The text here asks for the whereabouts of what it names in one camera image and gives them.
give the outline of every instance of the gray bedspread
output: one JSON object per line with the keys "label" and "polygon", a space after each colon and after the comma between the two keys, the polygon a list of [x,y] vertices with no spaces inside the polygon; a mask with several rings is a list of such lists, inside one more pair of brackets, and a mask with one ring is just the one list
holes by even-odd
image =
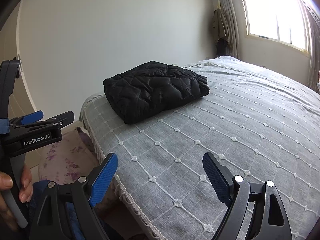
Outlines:
{"label": "gray bedspread", "polygon": [[208,78],[210,93],[179,109],[125,125],[103,93],[82,107],[98,159],[119,158],[122,197],[155,237],[211,239],[226,206],[202,167],[210,151],[249,182],[273,180],[293,239],[304,239],[320,214],[320,95],[232,57],[185,67]]}

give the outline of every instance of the window sill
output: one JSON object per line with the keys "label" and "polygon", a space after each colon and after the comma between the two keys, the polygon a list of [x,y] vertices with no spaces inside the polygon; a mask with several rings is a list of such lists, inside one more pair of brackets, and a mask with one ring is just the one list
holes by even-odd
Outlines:
{"label": "window sill", "polygon": [[246,38],[250,38],[250,39],[256,39],[256,40],[265,40],[266,42],[276,42],[278,44],[281,44],[282,46],[285,46],[286,48],[293,48],[295,49],[297,52],[301,53],[302,55],[306,56],[306,57],[309,57],[309,52],[305,49],[300,49],[292,44],[289,44],[289,43],[286,43],[286,42],[283,42],[283,41],[278,41],[278,40],[275,40],[275,39],[272,39],[272,38],[262,38],[262,37],[259,37],[258,35],[255,35],[255,34],[246,34],[245,35]]}

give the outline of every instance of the gray curtain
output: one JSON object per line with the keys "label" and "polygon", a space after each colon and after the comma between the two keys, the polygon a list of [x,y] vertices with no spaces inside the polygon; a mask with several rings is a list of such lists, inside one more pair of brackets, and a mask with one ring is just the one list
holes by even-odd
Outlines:
{"label": "gray curtain", "polygon": [[227,54],[229,56],[240,59],[239,53],[239,32],[238,25],[236,21],[235,9],[233,7],[232,0],[220,0],[221,10],[226,17],[228,27],[230,30],[229,41],[232,44],[232,48],[227,48]]}
{"label": "gray curtain", "polygon": [[308,12],[310,22],[310,68],[307,86],[319,93],[317,82],[320,70],[320,28],[312,15]]}

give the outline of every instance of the black jacket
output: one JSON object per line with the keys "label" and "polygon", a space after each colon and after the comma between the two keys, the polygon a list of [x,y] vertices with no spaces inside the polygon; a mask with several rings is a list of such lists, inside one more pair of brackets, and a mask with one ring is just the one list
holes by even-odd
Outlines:
{"label": "black jacket", "polygon": [[103,82],[111,107],[126,124],[203,97],[209,93],[206,84],[206,77],[191,70],[155,61]]}

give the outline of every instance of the pink floral cushion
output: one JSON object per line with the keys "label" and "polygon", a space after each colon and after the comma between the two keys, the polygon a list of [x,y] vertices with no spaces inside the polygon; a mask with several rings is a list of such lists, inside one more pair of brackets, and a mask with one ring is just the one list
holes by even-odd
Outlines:
{"label": "pink floral cushion", "polygon": [[87,148],[81,138],[87,136],[80,128],[63,135],[60,142],[42,149],[39,178],[53,180],[59,184],[74,182],[80,176],[87,176],[99,165],[97,158]]}

